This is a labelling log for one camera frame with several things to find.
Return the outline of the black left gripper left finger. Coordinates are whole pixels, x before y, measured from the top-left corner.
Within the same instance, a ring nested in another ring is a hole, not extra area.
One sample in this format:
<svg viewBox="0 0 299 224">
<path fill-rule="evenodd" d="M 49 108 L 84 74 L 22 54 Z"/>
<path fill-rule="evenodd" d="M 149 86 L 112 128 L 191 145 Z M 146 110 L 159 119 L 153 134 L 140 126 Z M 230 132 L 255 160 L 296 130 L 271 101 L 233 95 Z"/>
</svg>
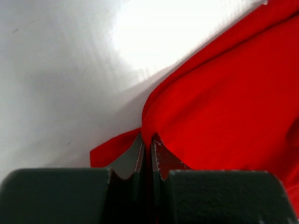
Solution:
<svg viewBox="0 0 299 224">
<path fill-rule="evenodd" d="M 138 135 L 104 168 L 11 172 L 0 186 L 3 224 L 140 224 L 145 221 L 145 147 Z"/>
</svg>

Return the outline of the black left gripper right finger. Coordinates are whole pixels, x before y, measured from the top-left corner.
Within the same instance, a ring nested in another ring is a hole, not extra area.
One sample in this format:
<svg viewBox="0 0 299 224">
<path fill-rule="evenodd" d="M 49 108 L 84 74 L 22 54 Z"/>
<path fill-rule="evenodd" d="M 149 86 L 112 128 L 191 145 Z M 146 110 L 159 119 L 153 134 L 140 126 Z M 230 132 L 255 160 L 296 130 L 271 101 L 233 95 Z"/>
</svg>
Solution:
<svg viewBox="0 0 299 224">
<path fill-rule="evenodd" d="M 296 224 L 281 182 L 265 171 L 193 170 L 155 134 L 151 162 L 159 224 Z"/>
</svg>

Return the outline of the red t shirt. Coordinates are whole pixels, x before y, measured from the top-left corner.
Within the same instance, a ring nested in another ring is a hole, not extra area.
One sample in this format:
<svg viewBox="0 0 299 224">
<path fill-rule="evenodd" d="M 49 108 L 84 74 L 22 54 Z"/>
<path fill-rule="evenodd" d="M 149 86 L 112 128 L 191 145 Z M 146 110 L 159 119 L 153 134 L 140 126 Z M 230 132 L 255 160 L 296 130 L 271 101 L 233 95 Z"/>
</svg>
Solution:
<svg viewBox="0 0 299 224">
<path fill-rule="evenodd" d="M 299 3 L 270 0 L 170 74 L 140 128 L 90 152 L 104 167 L 154 134 L 193 169 L 266 170 L 299 209 Z"/>
</svg>

